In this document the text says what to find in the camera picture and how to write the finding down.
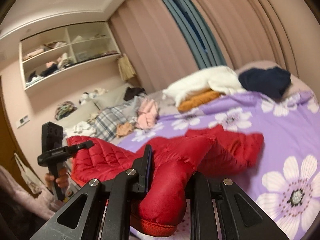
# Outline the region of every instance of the wooden door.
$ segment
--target wooden door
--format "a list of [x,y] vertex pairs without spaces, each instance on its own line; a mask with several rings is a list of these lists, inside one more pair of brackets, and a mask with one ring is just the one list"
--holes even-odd
[[15,152],[18,154],[23,163],[30,168],[30,165],[23,155],[9,123],[8,115],[4,106],[0,76],[0,165],[9,171],[13,178],[25,190],[32,194],[31,190],[23,180],[18,165],[13,157]]

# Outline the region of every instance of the floral bedding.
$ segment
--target floral bedding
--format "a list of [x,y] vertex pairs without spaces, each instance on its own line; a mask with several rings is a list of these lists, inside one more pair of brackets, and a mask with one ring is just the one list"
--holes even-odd
[[[154,128],[136,130],[119,146],[135,152],[152,137],[170,138],[183,135],[188,128],[217,124],[230,131],[264,135],[258,164],[231,178],[290,239],[301,239],[320,210],[320,109],[311,92],[282,102],[257,92],[224,96],[184,114],[161,116]],[[169,239],[189,239],[189,220],[187,211]]]

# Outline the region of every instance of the purple blanket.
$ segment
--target purple blanket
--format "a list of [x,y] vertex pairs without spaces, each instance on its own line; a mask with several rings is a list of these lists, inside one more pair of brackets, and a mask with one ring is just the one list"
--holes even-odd
[[290,239],[301,239],[320,210],[320,110],[311,92],[279,103],[257,92],[224,96],[185,114],[162,116],[153,129],[136,130],[119,146],[135,152],[155,136],[217,124],[263,134],[257,165],[232,179]]

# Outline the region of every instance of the white shelf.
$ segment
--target white shelf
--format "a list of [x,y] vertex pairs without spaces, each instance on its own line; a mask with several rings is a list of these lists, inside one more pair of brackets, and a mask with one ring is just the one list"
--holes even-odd
[[64,52],[69,53],[70,46],[65,45],[55,49],[50,49],[46,52],[43,52],[37,56],[29,58],[22,62],[25,73],[35,69],[37,66],[46,64],[50,61],[57,60]]
[[[81,36],[83,40],[72,43],[77,36]],[[23,56],[26,54],[33,52],[43,44],[57,41],[64,41],[67,45],[48,50],[23,61]],[[96,55],[111,51],[117,51],[118,53],[94,58]],[[26,87],[27,80],[31,73],[36,71],[36,75],[39,75],[46,69],[46,63],[51,61],[56,62],[65,52],[68,53],[69,60],[74,63],[72,67],[51,74]],[[69,25],[67,27],[57,27],[33,35],[20,42],[19,60],[22,84],[25,92],[28,95],[32,95],[37,91],[45,90],[49,84],[57,84],[69,75],[77,74],[77,71],[81,71],[84,68],[114,62],[118,59],[119,55],[119,47],[106,22],[82,23]],[[81,61],[86,58],[92,59],[84,62]]]
[[83,69],[94,67],[98,65],[108,64],[111,62],[116,61],[119,58],[120,54],[114,54],[110,56],[104,56],[92,60],[88,60],[79,64],[75,64],[69,68],[63,69],[55,74],[52,74],[50,76],[47,76],[41,80],[39,80],[36,83],[33,83],[32,85],[26,87],[24,90],[28,93],[28,95],[33,95],[37,91],[41,91],[48,87],[48,85],[52,83],[57,83],[69,76],[75,75],[78,71],[81,71]]

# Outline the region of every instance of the hand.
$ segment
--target hand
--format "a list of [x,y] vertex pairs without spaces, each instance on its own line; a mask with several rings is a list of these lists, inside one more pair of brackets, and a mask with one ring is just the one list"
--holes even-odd
[[[69,178],[69,176],[67,174],[67,169],[63,167],[59,171],[59,178],[56,179],[56,183],[58,184],[58,187],[60,187],[60,188],[68,187],[69,186],[68,178]],[[44,180],[45,180],[45,183],[46,183],[48,189],[52,190],[51,182],[54,181],[54,176],[47,173],[44,176]]]

